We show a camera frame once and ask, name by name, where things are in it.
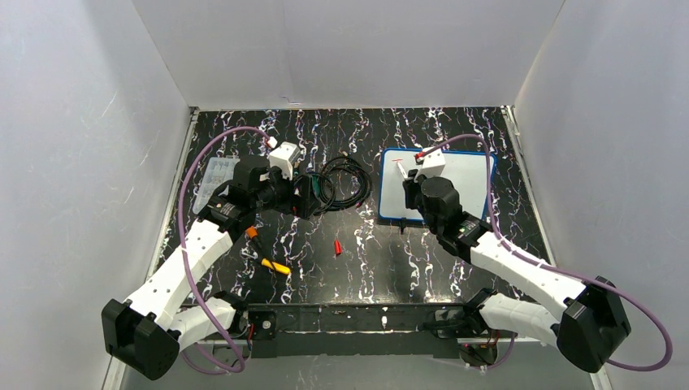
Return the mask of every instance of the black marble table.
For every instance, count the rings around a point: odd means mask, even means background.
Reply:
[[[292,274],[273,275],[258,265],[255,253],[241,240],[201,278],[199,287],[205,297],[224,289],[254,304],[461,303],[483,287],[520,297],[505,281],[445,253],[425,228],[408,227],[400,234],[398,227],[377,220],[383,151],[435,145],[462,133],[482,134],[497,156],[492,207],[502,232],[529,252],[547,256],[498,107],[202,112],[186,169],[212,137],[242,125],[261,128],[278,141],[298,144],[303,153],[301,169],[319,169],[346,151],[370,172],[375,188],[361,207],[311,220],[272,211],[260,214],[256,226],[264,245],[272,248],[275,260],[290,267]],[[480,150],[474,141],[452,148]],[[204,162],[214,156],[265,153],[258,136],[238,133],[215,146]],[[204,169],[205,165],[197,169],[194,188],[185,194],[187,229]],[[176,210],[172,215],[161,263],[179,244]],[[343,249],[338,257],[333,249],[335,239]]]

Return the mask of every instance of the yellow screwdriver handle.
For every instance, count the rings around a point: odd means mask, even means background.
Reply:
[[[265,267],[268,267],[268,268],[270,268],[270,269],[272,269],[272,270],[278,271],[280,274],[289,275],[289,274],[291,273],[291,271],[289,270],[289,268],[287,268],[286,266],[283,266],[282,264],[278,264],[277,262],[271,262],[271,261],[268,260],[267,258],[264,258],[264,259],[261,261],[261,265],[262,265],[262,266],[265,266]]]

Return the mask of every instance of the white wall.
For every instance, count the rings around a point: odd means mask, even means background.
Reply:
[[[603,275],[674,337],[664,370],[609,368],[615,388],[686,388],[689,370],[689,3],[567,1],[517,99],[535,200],[564,268]],[[662,341],[627,306],[618,361]]]
[[[512,104],[562,0],[134,3],[186,101],[222,109]]]
[[[189,111],[128,0],[0,3],[0,388],[100,388]]]

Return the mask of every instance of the plastic container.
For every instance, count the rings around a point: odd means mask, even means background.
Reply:
[[[211,157],[208,160],[206,171],[203,172],[203,179],[198,188],[196,200],[192,206],[194,214],[198,214],[203,206],[208,203],[210,195],[222,183],[230,180],[235,171],[235,165],[239,162],[238,158]]]

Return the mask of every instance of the screwdriver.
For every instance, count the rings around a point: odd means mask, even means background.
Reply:
[[[263,250],[263,245],[261,244],[261,239],[258,238],[258,232],[256,232],[256,229],[253,226],[246,229],[245,233],[249,237],[249,244],[258,253],[258,256],[260,258],[262,258],[262,260],[261,260],[262,266],[268,267],[268,268],[272,269],[273,271],[279,272],[280,274],[283,274],[283,275],[289,275],[291,273],[289,268],[287,268],[286,266],[283,266],[282,264],[268,260],[268,258],[266,256],[266,251]]]

